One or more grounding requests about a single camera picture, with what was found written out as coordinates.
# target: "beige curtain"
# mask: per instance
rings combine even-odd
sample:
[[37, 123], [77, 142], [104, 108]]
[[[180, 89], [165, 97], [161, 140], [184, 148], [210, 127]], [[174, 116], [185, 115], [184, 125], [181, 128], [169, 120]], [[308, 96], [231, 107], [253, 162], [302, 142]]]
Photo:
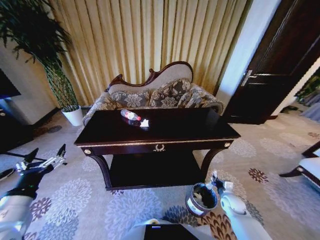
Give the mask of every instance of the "beige curtain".
[[193, 67], [194, 83], [213, 92], [246, 0], [50, 0], [70, 33], [63, 57], [80, 104], [92, 104], [123, 74], [143, 83], [173, 61]]

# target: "plastic bottle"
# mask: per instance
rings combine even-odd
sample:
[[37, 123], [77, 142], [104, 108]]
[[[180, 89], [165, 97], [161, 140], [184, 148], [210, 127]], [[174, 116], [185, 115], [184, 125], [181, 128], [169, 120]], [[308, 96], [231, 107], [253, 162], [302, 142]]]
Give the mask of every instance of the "plastic bottle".
[[141, 120], [140, 116], [138, 116], [134, 112], [129, 111], [127, 109], [122, 109], [120, 113], [122, 116], [124, 116], [125, 118], [127, 118], [129, 120], [133, 120], [133, 121], [140, 121]]

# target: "floral patterned carpet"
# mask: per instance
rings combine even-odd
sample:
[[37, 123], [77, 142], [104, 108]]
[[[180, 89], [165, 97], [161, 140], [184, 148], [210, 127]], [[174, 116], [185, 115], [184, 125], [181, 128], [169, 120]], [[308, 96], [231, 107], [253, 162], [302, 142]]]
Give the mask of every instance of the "floral patterned carpet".
[[[216, 169], [221, 179], [234, 182], [235, 194], [274, 240], [319, 239], [319, 191], [302, 176], [278, 174], [296, 167], [301, 153], [320, 140], [320, 125], [290, 112], [263, 125], [232, 127], [242, 137], [214, 157], [209, 172]], [[208, 225], [218, 240], [237, 239], [220, 205], [203, 218], [188, 213], [185, 197], [191, 186], [105, 191], [99, 166], [73, 146], [81, 130], [57, 113], [35, 131], [32, 142], [11, 151], [27, 154], [39, 148], [38, 157], [49, 158], [67, 144], [68, 165], [43, 178], [26, 240], [119, 240], [133, 225], [151, 218]], [[193, 152], [199, 165], [206, 152]], [[110, 164], [112, 156], [105, 157]], [[0, 155], [0, 161], [4, 171], [19, 159]], [[0, 192], [13, 188], [17, 179], [14, 173], [1, 181]]]

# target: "television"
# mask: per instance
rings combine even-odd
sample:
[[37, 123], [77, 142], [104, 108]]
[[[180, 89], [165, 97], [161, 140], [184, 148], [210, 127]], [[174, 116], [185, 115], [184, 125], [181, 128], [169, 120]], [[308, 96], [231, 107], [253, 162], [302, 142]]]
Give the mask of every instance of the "television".
[[12, 82], [0, 68], [0, 99], [21, 95]]

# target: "coffee table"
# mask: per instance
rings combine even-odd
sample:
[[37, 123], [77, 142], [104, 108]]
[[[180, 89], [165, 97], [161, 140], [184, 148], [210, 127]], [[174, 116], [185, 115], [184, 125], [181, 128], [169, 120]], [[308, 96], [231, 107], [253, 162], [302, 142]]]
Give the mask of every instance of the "coffee table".
[[[135, 126], [120, 110], [100, 110], [74, 142], [98, 163], [108, 191], [204, 182], [213, 157], [240, 137], [212, 108], [133, 112], [149, 127]], [[193, 150], [201, 149], [210, 150], [199, 168]], [[113, 155], [110, 168], [103, 155]]]

